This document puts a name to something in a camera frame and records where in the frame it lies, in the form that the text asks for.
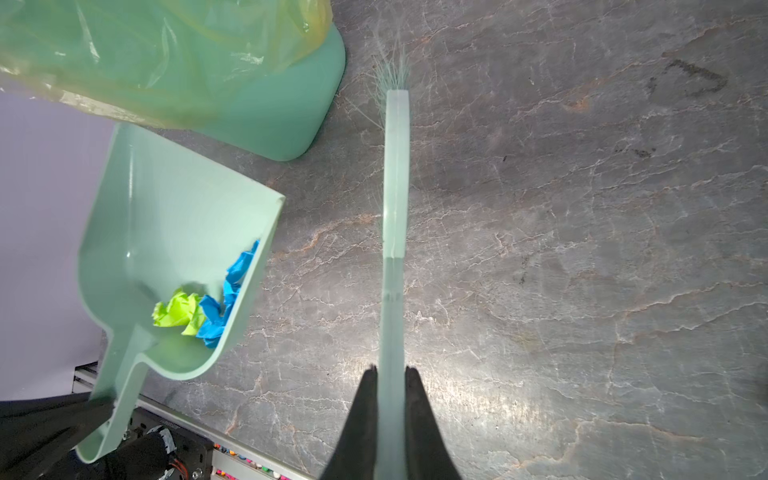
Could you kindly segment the green dustpan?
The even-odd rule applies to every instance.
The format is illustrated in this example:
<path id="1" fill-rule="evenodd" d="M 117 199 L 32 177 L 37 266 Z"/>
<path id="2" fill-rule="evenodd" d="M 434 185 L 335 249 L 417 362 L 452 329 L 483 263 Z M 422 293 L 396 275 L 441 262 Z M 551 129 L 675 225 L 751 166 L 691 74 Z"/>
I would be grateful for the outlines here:
<path id="1" fill-rule="evenodd" d="M 92 394 L 111 418 L 77 445 L 92 463 L 123 439 L 146 375 L 190 380 L 244 333 L 284 206 L 282 194 L 149 130 L 116 125 L 78 254 L 81 302 L 108 345 Z M 184 288 L 220 297 L 227 269 L 253 252 L 220 342 L 206 347 L 151 319 Z"/>

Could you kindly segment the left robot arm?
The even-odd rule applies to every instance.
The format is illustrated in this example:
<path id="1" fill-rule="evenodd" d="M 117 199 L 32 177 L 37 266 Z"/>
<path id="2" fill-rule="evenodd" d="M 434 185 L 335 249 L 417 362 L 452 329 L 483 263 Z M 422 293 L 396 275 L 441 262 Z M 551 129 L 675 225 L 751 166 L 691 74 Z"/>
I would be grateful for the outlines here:
<path id="1" fill-rule="evenodd" d="M 87 463 L 73 448 L 112 414 L 109 398 L 86 393 L 1 403 L 3 479 L 159 479 L 171 465 L 159 432 Z"/>

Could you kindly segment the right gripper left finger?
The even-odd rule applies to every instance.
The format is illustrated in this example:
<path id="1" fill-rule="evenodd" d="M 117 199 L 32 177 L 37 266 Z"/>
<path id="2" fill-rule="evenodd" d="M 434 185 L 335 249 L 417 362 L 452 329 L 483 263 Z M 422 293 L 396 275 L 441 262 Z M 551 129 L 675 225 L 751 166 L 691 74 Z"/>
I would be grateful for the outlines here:
<path id="1" fill-rule="evenodd" d="M 375 366 L 362 375 L 336 448 L 322 480 L 370 480 L 377 453 L 378 372 Z"/>

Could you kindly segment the green hand brush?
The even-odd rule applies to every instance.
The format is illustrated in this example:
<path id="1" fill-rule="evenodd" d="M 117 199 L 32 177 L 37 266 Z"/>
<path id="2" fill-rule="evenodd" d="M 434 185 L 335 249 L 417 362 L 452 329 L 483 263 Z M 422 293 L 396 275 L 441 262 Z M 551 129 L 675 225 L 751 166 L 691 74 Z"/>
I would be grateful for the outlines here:
<path id="1" fill-rule="evenodd" d="M 374 477 L 405 479 L 404 263 L 410 187 L 409 58 L 402 42 L 376 59 L 376 100 L 384 130 L 382 295 L 379 321 Z"/>

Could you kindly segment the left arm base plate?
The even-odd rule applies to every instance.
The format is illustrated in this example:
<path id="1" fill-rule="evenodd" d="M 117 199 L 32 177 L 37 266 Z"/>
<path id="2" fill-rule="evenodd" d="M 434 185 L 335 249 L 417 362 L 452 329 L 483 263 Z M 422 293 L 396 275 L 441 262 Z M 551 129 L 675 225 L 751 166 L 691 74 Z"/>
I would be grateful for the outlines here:
<path id="1" fill-rule="evenodd" d="M 210 479 L 213 442 L 143 408 L 129 420 L 120 448 L 128 448 L 128 479 Z"/>

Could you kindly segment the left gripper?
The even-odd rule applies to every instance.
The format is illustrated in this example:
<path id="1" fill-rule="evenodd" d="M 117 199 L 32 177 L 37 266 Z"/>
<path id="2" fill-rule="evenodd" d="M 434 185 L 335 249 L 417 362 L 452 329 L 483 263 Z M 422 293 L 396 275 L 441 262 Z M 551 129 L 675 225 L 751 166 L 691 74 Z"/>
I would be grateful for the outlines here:
<path id="1" fill-rule="evenodd" d="M 87 393 L 1 403 L 1 477 L 36 479 L 110 419 L 114 400 Z"/>

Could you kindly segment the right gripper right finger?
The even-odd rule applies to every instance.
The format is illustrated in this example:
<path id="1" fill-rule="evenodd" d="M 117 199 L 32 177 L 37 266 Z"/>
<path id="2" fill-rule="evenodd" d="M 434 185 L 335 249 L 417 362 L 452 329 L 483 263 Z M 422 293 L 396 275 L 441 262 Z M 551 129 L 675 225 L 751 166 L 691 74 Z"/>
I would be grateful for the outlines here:
<path id="1" fill-rule="evenodd" d="M 421 376 L 405 370 L 405 445 L 410 480 L 461 480 L 442 439 Z"/>

